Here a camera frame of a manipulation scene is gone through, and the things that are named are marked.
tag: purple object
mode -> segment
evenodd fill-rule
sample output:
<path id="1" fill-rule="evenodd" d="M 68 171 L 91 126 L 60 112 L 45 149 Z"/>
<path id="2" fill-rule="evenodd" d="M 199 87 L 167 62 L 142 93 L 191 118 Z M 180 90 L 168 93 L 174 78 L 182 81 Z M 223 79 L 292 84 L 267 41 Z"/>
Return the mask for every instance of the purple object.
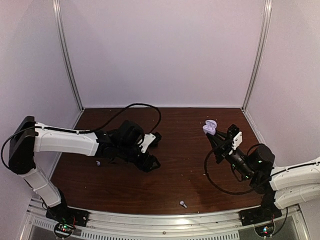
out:
<path id="1" fill-rule="evenodd" d="M 202 127 L 205 134 L 209 133 L 211 135 L 216 134 L 217 122 L 214 120 L 206 120 L 205 125 Z"/>

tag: brown wooden tabletop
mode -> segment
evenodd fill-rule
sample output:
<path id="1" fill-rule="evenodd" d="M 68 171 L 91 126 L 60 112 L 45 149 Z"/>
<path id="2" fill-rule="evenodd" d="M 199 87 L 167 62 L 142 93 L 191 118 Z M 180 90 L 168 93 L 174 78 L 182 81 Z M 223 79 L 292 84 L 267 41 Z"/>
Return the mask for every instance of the brown wooden tabletop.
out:
<path id="1" fill-rule="evenodd" d="M 93 129 L 102 125 L 119 109 L 86 109 L 77 129 Z M 126 214 L 208 213 L 259 205 L 261 195 L 228 195 L 215 189 L 204 175 L 204 158 L 211 150 L 203 133 L 205 120 L 213 119 L 218 130 L 226 132 L 236 124 L 243 132 L 243 152 L 258 141 L 240 109 L 235 108 L 161 108 L 162 121 L 156 129 L 162 135 L 157 148 L 149 152 L 161 163 L 149 173 L 132 163 L 63 153 L 52 182 L 60 188 L 69 206 L 89 210 Z M 136 122 L 147 133 L 157 122 L 151 108 L 130 108 L 105 130 L 118 128 L 124 120 Z M 208 164 L 210 176 L 229 191 L 250 189 L 249 181 L 238 182 L 226 160 L 216 164 L 214 156 Z M 179 205 L 184 201 L 187 208 Z"/>

